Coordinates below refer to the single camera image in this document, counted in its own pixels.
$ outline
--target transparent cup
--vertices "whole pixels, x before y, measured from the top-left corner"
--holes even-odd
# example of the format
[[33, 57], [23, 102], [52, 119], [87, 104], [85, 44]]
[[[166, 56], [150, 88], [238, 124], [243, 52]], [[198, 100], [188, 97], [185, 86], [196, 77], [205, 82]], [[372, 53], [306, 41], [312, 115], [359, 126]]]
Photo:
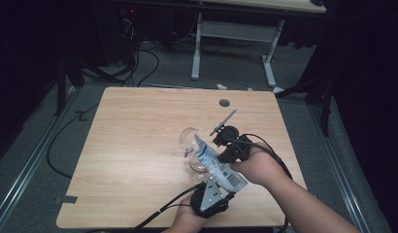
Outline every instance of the transparent cup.
[[209, 173], [205, 166], [199, 161], [199, 147], [195, 140], [195, 135], [199, 135], [199, 130], [186, 128], [179, 138], [179, 144], [184, 157], [189, 159], [189, 176], [195, 183], [205, 182], [209, 178]]

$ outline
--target metal rail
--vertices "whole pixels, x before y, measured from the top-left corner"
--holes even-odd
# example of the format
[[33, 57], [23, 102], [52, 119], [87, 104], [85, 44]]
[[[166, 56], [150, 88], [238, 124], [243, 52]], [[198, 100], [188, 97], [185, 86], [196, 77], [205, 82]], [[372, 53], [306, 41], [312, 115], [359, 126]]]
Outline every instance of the metal rail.
[[80, 92], [79, 89], [76, 89], [75, 91], [70, 91], [69, 94], [70, 96], [66, 108], [58, 116], [55, 116], [53, 120], [50, 122], [50, 125], [48, 126], [44, 135], [40, 139], [38, 145], [33, 150], [28, 161], [24, 165], [23, 169], [17, 176], [11, 189], [9, 190], [8, 194], [6, 195], [2, 204], [0, 205], [0, 232], [2, 228], [5, 226], [6, 221], [11, 215], [12, 210], [16, 206], [19, 198], [23, 194], [23, 191], [29, 185], [29, 182], [31, 181], [33, 175], [35, 174], [37, 168], [39, 167], [41, 161], [43, 160], [46, 154], [46, 149], [49, 146], [52, 136], [56, 132], [57, 127], [59, 126], [61, 120], [63, 119], [67, 110], [78, 96], [79, 92]]
[[354, 194], [348, 182], [347, 176], [345, 175], [344, 169], [339, 162], [338, 154], [333, 149], [329, 138], [325, 137], [325, 135], [323, 134], [322, 128], [319, 124], [320, 115], [317, 111], [317, 108], [315, 106], [308, 106], [308, 110], [311, 114], [311, 117], [314, 119], [315, 127], [321, 136], [323, 144], [326, 147], [327, 154], [329, 155], [329, 160], [332, 164], [332, 172], [335, 175], [336, 183], [341, 190], [342, 197], [344, 198], [345, 204], [347, 205], [352, 223], [360, 230], [360, 232], [370, 233], [371, 231], [369, 229], [368, 223], [365, 220], [364, 215], [362, 214], [362, 211], [360, 210], [356, 195]]

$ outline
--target floor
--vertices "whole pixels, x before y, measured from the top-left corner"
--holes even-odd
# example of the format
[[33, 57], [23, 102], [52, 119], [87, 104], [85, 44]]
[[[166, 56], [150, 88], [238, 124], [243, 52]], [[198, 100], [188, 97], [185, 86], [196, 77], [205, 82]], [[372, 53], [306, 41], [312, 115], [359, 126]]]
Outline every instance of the floor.
[[[148, 76], [141, 86], [211, 88], [272, 91], [267, 85], [261, 62], [266, 45], [203, 46], [201, 77], [190, 79], [193, 47], [189, 43], [166, 49], [145, 43], [137, 71], [128, 85]], [[277, 47], [272, 62], [277, 85], [291, 87], [299, 81], [313, 48]], [[107, 72], [121, 69], [114, 64]], [[55, 200], [66, 193], [69, 179], [55, 173], [49, 161], [72, 175], [96, 108], [78, 121], [85, 111], [100, 101], [107, 86], [117, 85], [86, 78], [86, 85], [71, 89], [69, 105], [55, 117], [56, 86], [41, 102], [13, 146], [0, 162], [0, 232], [86, 232], [91, 229], [60, 229], [56, 226], [60, 204]], [[389, 232], [378, 203], [367, 185], [348, 135], [340, 120], [337, 103], [332, 102], [330, 137], [318, 127], [320, 106], [307, 106], [304, 93], [278, 99], [286, 129], [294, 146], [308, 191], [361, 228], [362, 232]]]

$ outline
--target table top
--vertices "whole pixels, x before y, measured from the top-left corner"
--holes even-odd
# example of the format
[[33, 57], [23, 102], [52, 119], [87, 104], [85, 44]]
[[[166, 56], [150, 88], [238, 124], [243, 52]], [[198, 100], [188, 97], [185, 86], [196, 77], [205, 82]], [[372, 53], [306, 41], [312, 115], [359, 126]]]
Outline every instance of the table top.
[[[229, 107], [219, 100], [227, 99]], [[195, 183], [178, 144], [188, 127], [211, 144], [212, 130], [226, 125], [265, 139], [294, 180], [306, 187], [275, 95], [268, 91], [108, 87], [101, 99], [57, 225], [61, 228], [134, 227]], [[278, 226], [284, 215], [266, 189], [249, 183], [211, 218], [208, 227]], [[168, 227], [171, 208], [147, 227]]]
[[325, 13], [324, 6], [316, 6], [311, 0], [198, 0], [210, 3], [233, 4], [257, 8], [270, 8], [306, 13]]

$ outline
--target white desk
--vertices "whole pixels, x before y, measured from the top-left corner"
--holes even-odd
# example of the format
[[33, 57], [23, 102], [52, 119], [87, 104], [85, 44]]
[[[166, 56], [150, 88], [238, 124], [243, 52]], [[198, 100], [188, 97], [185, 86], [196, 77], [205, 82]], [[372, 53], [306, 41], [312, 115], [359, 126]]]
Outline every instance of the white desk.
[[[325, 7], [318, 7], [310, 0], [199, 0], [209, 3], [233, 4], [247, 7], [269, 8], [283, 11], [297, 11], [304, 13], [323, 14]], [[275, 47], [282, 32], [284, 20], [280, 20], [275, 26], [258, 26], [213, 20], [202, 20], [202, 14], [198, 14], [196, 30], [196, 47], [193, 55], [192, 75], [193, 80], [199, 79], [201, 59], [201, 39], [203, 36], [219, 37], [226, 39], [246, 40], [269, 43], [269, 48], [262, 56], [266, 79], [271, 87], [276, 86], [275, 77], [272, 72], [271, 59]]]

